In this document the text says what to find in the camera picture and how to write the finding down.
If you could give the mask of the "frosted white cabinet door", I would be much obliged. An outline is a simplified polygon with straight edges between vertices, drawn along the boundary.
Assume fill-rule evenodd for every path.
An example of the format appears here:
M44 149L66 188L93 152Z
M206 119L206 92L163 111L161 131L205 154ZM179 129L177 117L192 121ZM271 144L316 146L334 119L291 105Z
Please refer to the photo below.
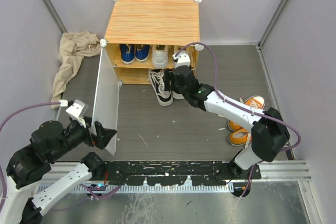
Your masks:
M92 121L105 129L116 130L118 125L119 80L105 49L101 50L94 95Z

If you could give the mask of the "white leather sneaker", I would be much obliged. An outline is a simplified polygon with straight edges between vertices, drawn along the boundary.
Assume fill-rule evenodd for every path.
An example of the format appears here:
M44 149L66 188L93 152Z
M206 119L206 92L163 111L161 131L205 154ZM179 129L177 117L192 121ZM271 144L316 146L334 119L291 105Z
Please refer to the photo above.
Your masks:
M193 47L187 47L186 49L181 49L182 46L174 46L174 54L179 54L180 52L186 52L191 59L191 66L189 68L195 68L195 50Z
M153 45L152 46L152 64L155 68L162 69L168 64L168 51L167 45Z

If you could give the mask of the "blue canvas sneaker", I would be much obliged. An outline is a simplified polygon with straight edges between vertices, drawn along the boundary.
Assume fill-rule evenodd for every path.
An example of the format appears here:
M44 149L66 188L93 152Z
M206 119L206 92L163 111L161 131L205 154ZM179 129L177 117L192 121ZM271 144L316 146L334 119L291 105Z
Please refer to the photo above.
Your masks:
M126 65L133 63L135 60L134 45L120 44L119 48L121 53L121 61Z
M150 45L136 45L135 46L135 59L138 62L145 62L149 58Z

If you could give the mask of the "orange canvas sneaker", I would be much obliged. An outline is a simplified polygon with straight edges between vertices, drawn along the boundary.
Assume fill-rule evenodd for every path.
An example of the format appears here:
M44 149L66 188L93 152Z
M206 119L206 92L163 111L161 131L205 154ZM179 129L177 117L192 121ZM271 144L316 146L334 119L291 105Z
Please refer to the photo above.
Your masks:
M228 121L228 128L231 130L228 141L232 146L246 147L252 143L251 134L240 125L233 121Z
M257 95L250 97L246 99L245 101L242 99L242 97L240 97L239 101L247 106L250 106L256 109L263 109L265 107L265 99Z

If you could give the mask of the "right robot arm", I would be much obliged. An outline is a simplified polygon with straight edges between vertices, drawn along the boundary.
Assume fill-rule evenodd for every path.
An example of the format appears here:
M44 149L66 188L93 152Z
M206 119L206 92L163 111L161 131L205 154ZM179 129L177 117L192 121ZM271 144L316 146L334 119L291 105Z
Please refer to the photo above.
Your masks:
M229 172L237 179L245 177L259 162L272 162L290 139L278 110L264 111L229 98L216 88L199 83L188 66L165 70L164 83L191 106L223 116L251 134L251 146L239 151L228 165Z

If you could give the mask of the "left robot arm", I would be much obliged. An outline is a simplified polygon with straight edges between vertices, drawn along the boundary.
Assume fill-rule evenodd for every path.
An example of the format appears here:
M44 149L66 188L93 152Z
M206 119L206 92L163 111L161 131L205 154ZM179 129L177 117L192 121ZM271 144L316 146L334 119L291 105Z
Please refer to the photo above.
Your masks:
M106 174L106 163L90 152L44 192L34 194L43 176L65 154L81 143L102 150L117 133L86 116L87 105L80 100L59 100L55 104L66 108L70 124L64 128L59 121L44 122L31 134L30 143L13 154L6 173L1 174L1 223L41 223L43 216L72 189Z

